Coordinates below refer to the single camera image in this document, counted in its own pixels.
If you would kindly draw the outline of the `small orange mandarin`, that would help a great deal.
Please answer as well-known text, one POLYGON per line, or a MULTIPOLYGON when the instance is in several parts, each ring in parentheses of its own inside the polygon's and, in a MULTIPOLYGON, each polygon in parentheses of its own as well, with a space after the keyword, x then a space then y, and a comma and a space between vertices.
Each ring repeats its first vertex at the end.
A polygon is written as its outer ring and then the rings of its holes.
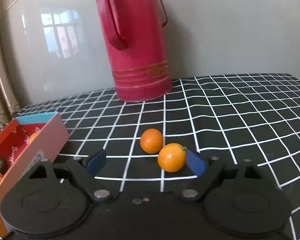
POLYGON ((144 131, 141 135, 140 146, 148 154, 156 154, 163 147, 163 135, 154 128, 144 131))
POLYGON ((158 154, 158 164, 166 172, 178 172, 186 164, 187 148, 178 143, 165 145, 158 154))

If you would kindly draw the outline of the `red cardboard box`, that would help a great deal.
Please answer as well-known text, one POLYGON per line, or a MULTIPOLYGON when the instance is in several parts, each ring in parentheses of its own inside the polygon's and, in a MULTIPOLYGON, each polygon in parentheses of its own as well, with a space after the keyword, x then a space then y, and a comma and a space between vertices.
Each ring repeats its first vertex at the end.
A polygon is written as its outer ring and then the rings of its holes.
MULTIPOLYGON (((69 133, 57 112, 21 115, 0 131, 0 157, 7 163, 7 171, 0 183, 0 204, 17 181, 42 159, 54 161, 69 139, 69 133), (38 137, 27 144, 29 137, 38 137)), ((8 231, 0 215, 0 237, 8 231)))

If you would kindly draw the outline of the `black checkered tablecloth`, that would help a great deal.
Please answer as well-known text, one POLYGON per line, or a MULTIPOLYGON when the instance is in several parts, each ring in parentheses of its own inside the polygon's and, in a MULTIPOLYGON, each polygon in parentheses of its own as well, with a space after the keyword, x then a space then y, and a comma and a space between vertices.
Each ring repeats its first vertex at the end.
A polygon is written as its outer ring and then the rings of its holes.
POLYGON ((172 191, 194 180, 185 167, 163 171, 140 138, 150 128, 164 142, 237 164, 251 160, 290 199, 285 229, 300 239, 300 80, 262 73, 191 77, 173 81, 158 99, 128 103, 114 89, 28 105, 21 115, 58 112, 70 135, 58 161, 104 148, 107 163, 97 180, 116 191, 172 191))

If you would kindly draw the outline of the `red thermos flask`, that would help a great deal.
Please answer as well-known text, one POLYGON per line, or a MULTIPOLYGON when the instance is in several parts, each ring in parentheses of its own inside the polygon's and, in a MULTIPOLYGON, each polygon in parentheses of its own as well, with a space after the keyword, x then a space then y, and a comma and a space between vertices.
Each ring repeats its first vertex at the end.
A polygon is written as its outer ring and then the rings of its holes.
POLYGON ((117 97, 157 99, 172 89, 162 0, 96 0, 117 97))

